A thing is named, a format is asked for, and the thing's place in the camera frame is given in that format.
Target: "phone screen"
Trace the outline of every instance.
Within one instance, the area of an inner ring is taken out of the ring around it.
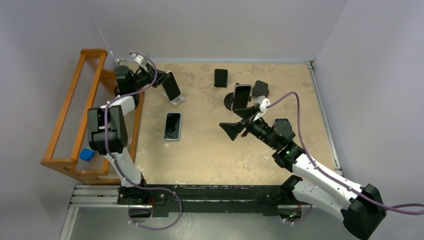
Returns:
[[[252,85],[250,84],[237,84],[234,88],[232,95],[231,110],[245,109],[248,106],[249,97],[251,96]]]
[[[180,139],[181,113],[171,112],[166,115],[165,131],[163,138],[166,140]]]
[[[178,96],[180,96],[181,92],[180,88],[178,87],[177,81],[175,80],[174,74],[171,71],[167,73],[169,74],[169,77],[168,79],[162,82],[162,87],[165,90],[168,99],[172,101]]]

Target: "gray wall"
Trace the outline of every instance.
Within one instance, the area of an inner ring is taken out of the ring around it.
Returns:
[[[104,44],[76,1],[0,2],[0,239],[59,238],[76,183],[40,165],[82,48]]]
[[[115,55],[157,61],[308,61],[347,0],[89,0]]]
[[[315,62],[344,174],[388,205],[424,202],[424,2],[350,0]],[[372,239],[423,239],[389,212]]]

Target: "wooden frame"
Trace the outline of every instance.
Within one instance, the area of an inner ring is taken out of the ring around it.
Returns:
[[[79,153],[81,151],[81,146],[84,141],[87,127],[87,110],[93,106],[94,99],[97,94],[98,86],[102,83],[111,93],[113,93],[116,80],[115,73],[110,70],[103,69],[105,64],[106,57],[108,52],[104,49],[83,49],[81,50],[81,55],[79,61],[76,65],[75,72],[70,81],[68,91],[66,93],[65,99],[63,101],[62,108],[60,110],[59,116],[56,121],[53,133],[50,138],[50,142],[45,151],[44,158],[41,160],[41,164],[56,170],[62,174],[65,174],[71,178],[74,178],[78,181],[81,181],[88,185],[119,185],[121,183],[120,179],[109,179],[101,178],[101,176],[107,176],[109,170],[109,161],[104,159],[102,167],[100,170],[78,170],[76,166],[78,164]],[[75,90],[77,88],[77,83],[80,79],[80,74],[85,63],[95,67],[94,77],[88,92],[87,101],[84,107],[84,114],[82,114],[80,119],[80,124],[75,131],[76,139],[72,147],[72,153],[68,158],[53,158],[56,146],[59,140],[59,137],[62,132],[62,128],[67,117],[68,110],[71,105]],[[140,129],[140,120],[143,107],[143,97],[144,94],[140,94],[140,103],[138,108],[135,110],[135,121],[132,131],[132,141],[129,145],[129,154],[134,160],[136,156],[136,147]]]

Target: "round black base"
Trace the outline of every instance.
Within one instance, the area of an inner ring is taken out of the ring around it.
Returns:
[[[230,92],[224,97],[224,105],[226,109],[231,111],[231,104],[233,103],[233,93]]]

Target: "cable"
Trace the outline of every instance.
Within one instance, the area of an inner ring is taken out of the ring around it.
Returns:
[[[371,198],[365,196],[364,194],[362,194],[361,192],[351,188],[349,185],[347,185],[346,183],[332,177],[331,175],[329,175],[328,173],[326,173],[324,170],[322,170],[320,168],[320,166],[318,166],[315,161],[312,159],[311,154],[309,153],[309,151],[307,150],[304,140],[302,138],[302,133],[301,133],[301,103],[299,100],[299,95],[297,94],[297,92],[295,91],[291,91],[286,93],[284,96],[280,97],[277,101],[275,101],[274,103],[268,105],[266,108],[269,109],[271,107],[273,107],[274,105],[278,104],[279,102],[281,102],[283,99],[287,98],[290,95],[295,95],[296,96],[296,101],[297,101],[297,131],[299,133],[299,140],[300,143],[305,151],[305,154],[307,156],[307,158],[309,159],[310,163],[319,170],[319,172],[321,172],[323,175],[325,175],[327,178],[333,180],[334,182],[342,185],[343,187],[345,187],[346,189],[348,189],[349,191],[354,192],[355,194],[357,194],[358,196],[360,196],[361,198],[367,200],[368,202],[377,205],[381,208],[384,208],[388,211],[393,211],[393,212],[397,212],[400,214],[406,214],[406,215],[423,215],[424,214],[424,210],[421,211],[407,211],[407,210],[402,210],[400,208],[405,208],[405,207],[423,207],[424,208],[424,203],[406,203],[406,204],[400,204],[400,205],[394,205],[394,206],[387,206],[384,205],[378,201],[374,201]]]
[[[107,104],[106,104],[106,106],[105,106],[105,108],[104,108],[104,125],[105,126],[108,125],[108,108],[109,108],[109,106],[112,103],[114,103],[118,99],[125,98],[125,97],[130,97],[132,95],[136,95],[136,94],[139,94],[139,93],[142,93],[142,92],[146,91],[151,86],[153,86],[153,84],[155,84],[156,79],[158,78],[158,69],[156,68],[155,63],[148,56],[146,56],[144,53],[135,52],[135,51],[132,51],[129,54],[140,55],[140,56],[146,58],[151,63],[151,65],[153,66],[153,69],[154,69],[153,81],[150,84],[148,84],[145,88],[143,88],[143,89],[141,89],[139,91],[128,93],[128,94],[125,94],[125,95],[122,95],[122,96],[117,96],[114,99],[112,99],[111,101],[108,101]],[[178,201],[178,204],[179,204],[179,214],[178,214],[178,217],[176,218],[176,220],[174,222],[172,222],[168,226],[164,226],[164,227],[150,227],[150,226],[141,225],[141,224],[139,224],[139,223],[137,223],[137,222],[135,222],[134,220],[131,219],[131,214],[128,211],[129,223],[132,223],[132,224],[136,225],[137,227],[140,227],[140,228],[143,228],[143,229],[147,229],[147,230],[153,230],[153,231],[165,230],[165,229],[169,229],[170,227],[174,226],[180,220],[180,218],[181,218],[181,216],[183,214],[183,204],[182,204],[180,198],[175,194],[175,192],[173,192],[173,191],[171,191],[171,190],[169,190],[167,188],[163,188],[163,187],[142,187],[142,186],[137,185],[137,183],[135,183],[135,182],[131,181],[130,179],[128,179],[128,177],[125,176],[124,172],[122,171],[121,167],[118,165],[117,158],[111,153],[111,151],[109,149],[108,128],[107,127],[104,128],[104,136],[105,136],[105,138],[104,138],[104,145],[105,145],[105,148],[106,148],[106,152],[107,152],[107,154],[109,154],[112,157],[113,164],[115,165],[116,170],[124,178],[125,181],[127,181],[129,184],[133,185],[134,187],[136,187],[138,189],[141,189],[141,190],[144,190],[144,191],[166,191],[166,192],[169,192],[173,196],[175,196],[175,198],[176,198],[176,200]]]

